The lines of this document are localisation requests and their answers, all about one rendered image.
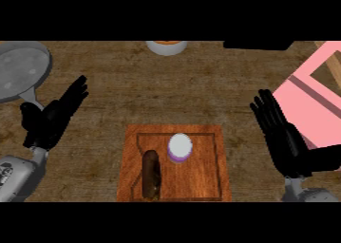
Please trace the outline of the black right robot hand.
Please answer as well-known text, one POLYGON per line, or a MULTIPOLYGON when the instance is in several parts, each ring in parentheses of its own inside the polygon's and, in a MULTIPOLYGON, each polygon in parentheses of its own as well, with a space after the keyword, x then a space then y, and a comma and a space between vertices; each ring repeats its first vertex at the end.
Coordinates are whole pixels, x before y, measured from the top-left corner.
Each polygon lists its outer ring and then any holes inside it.
POLYGON ((287 122, 267 89, 249 104, 276 170, 284 178, 308 178, 312 172, 341 171, 341 144, 308 149, 296 127, 287 122))

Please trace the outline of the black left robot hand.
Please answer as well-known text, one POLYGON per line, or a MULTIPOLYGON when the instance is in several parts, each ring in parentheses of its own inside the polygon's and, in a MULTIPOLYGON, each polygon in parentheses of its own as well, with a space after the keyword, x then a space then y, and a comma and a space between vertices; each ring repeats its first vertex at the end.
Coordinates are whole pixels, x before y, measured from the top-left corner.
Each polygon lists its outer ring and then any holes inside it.
POLYGON ((22 143, 25 148, 39 147, 48 151, 57 144, 70 116, 88 95, 85 81, 87 78, 79 76, 62 97, 44 109, 28 102, 20 104, 20 126, 26 131, 22 143))

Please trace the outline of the pink cardboard box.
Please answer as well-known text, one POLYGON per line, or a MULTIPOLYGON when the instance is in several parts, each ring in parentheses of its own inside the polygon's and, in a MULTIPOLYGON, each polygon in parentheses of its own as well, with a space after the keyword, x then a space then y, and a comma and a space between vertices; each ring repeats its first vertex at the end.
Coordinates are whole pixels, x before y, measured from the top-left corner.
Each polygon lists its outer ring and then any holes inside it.
POLYGON ((341 144, 341 97, 311 77, 341 41, 326 41, 271 92, 308 149, 341 144))

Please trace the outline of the purple can with white lid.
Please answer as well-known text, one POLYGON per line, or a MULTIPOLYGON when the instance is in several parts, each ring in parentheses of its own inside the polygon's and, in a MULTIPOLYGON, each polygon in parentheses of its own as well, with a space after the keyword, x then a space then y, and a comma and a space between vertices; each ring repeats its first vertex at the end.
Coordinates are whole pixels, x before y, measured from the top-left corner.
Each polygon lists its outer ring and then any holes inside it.
POLYGON ((171 136, 166 142, 166 155, 172 162, 181 163, 186 161, 191 153, 191 140, 184 133, 177 133, 171 136))

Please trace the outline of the brown wooden cutting board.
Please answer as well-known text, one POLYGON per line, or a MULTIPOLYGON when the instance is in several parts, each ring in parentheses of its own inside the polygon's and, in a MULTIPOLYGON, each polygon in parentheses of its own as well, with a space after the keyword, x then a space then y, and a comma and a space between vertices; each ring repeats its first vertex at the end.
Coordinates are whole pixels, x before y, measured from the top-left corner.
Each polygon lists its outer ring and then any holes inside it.
POLYGON ((122 151, 118 201, 141 201, 141 155, 155 150, 159 160, 159 202, 230 201, 221 127, 211 124, 128 124, 122 151), (191 153, 183 162, 169 159, 166 143, 184 133, 191 153))

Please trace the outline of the grey frying pan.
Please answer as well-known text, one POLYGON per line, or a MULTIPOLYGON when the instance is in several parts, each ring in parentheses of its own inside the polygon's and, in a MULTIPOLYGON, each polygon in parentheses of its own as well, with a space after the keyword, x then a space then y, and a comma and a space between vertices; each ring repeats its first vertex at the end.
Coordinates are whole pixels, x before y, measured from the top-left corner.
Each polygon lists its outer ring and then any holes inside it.
POLYGON ((0 103, 22 99, 38 109, 35 89, 51 68, 51 56, 37 41, 0 42, 0 103))

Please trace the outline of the long brown vegetable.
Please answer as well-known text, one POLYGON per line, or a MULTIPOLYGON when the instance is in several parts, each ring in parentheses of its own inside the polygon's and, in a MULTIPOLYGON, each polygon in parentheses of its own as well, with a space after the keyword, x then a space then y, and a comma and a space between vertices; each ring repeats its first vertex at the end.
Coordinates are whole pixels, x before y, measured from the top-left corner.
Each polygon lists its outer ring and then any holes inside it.
POLYGON ((146 200, 159 198, 159 161, 155 150, 147 150, 141 157, 141 197, 146 200))

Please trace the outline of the black appliance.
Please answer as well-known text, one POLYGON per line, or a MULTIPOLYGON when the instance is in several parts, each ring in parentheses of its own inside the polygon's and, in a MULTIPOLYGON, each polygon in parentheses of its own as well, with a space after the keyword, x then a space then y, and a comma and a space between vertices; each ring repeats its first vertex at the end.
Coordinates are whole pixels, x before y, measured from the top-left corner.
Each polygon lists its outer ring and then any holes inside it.
POLYGON ((284 42, 234 42, 224 41, 224 48, 239 48, 239 49, 259 49, 259 50, 286 50, 290 46, 292 41, 284 42))

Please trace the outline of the white and orange cup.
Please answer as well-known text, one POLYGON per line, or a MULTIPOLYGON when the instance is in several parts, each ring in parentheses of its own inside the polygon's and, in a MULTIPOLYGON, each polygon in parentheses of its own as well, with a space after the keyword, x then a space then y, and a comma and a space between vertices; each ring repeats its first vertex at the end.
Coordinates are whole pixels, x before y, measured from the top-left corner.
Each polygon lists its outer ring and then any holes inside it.
POLYGON ((156 55, 171 56, 180 54, 184 51, 186 41, 163 43, 147 41, 146 46, 156 55))

